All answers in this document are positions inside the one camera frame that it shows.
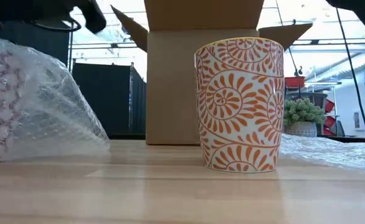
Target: red container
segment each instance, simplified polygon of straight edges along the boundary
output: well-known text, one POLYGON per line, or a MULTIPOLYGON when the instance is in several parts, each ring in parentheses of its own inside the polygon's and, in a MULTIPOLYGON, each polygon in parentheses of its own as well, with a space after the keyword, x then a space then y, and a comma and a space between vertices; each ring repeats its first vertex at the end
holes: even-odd
POLYGON ((324 127, 324 135, 326 136, 336 136, 335 133, 330 131, 328 128, 324 127))
POLYGON ((304 87, 305 86, 305 78, 304 77, 285 77, 285 86, 286 87, 304 87))
POLYGON ((324 125, 327 126, 328 128, 331 128, 334 125, 335 121, 336 119, 334 117, 327 116, 324 125))
POLYGON ((326 99, 326 103, 325 103, 325 111, 327 113, 331 112, 334 108, 334 103, 328 99, 326 99))

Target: potted plant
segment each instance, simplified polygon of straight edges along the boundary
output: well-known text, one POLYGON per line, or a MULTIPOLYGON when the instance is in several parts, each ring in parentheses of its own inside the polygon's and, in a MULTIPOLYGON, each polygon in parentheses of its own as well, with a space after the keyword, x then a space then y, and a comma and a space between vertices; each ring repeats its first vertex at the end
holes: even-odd
POLYGON ((323 124, 325 112, 315 106, 309 98, 285 102, 283 125, 286 134, 305 137, 317 137, 316 124, 323 124))

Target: ceramic cup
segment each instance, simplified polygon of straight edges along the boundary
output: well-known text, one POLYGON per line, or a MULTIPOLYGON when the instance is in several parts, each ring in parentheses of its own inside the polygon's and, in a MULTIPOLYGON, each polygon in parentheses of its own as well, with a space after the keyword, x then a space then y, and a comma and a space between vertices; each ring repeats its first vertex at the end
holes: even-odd
POLYGON ((195 68, 206 166, 274 170, 283 127, 283 47, 255 37, 220 40, 195 53, 195 68))

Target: bubble wrap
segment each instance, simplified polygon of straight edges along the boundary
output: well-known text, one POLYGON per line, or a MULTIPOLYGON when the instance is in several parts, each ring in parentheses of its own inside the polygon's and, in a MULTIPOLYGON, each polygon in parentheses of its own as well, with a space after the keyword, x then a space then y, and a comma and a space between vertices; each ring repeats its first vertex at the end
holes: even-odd
POLYGON ((282 135, 280 153, 315 164, 365 171, 365 143, 282 135))
POLYGON ((109 147, 64 64, 0 39, 0 161, 109 147))

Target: plant pot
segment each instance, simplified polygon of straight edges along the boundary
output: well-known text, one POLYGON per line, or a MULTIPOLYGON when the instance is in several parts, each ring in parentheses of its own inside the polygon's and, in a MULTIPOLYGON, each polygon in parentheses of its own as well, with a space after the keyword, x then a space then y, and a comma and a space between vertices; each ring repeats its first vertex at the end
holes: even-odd
POLYGON ((220 40, 195 54, 196 109, 206 166, 275 169, 284 107, 283 47, 255 37, 220 40))
POLYGON ((314 122, 298 121, 285 127, 285 134, 303 137, 317 137, 317 126, 314 122))

